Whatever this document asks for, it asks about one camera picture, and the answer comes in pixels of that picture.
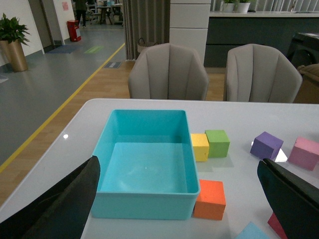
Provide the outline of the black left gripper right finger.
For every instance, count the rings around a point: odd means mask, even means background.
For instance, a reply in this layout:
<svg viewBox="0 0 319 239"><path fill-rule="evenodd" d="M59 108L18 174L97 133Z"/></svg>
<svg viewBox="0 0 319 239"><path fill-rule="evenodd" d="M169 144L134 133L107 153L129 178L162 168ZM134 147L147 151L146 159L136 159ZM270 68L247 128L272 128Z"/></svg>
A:
<svg viewBox="0 0 319 239"><path fill-rule="evenodd" d="M319 237L319 189L270 159L257 175L267 201L289 239Z"/></svg>

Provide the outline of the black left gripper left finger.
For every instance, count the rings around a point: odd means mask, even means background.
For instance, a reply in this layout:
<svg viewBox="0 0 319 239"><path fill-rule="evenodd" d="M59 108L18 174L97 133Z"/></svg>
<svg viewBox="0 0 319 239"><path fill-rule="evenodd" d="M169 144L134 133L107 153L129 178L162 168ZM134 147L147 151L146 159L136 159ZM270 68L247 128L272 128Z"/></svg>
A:
<svg viewBox="0 0 319 239"><path fill-rule="evenodd" d="M92 156L0 224L2 239L79 239L92 208L100 163Z"/></svg>

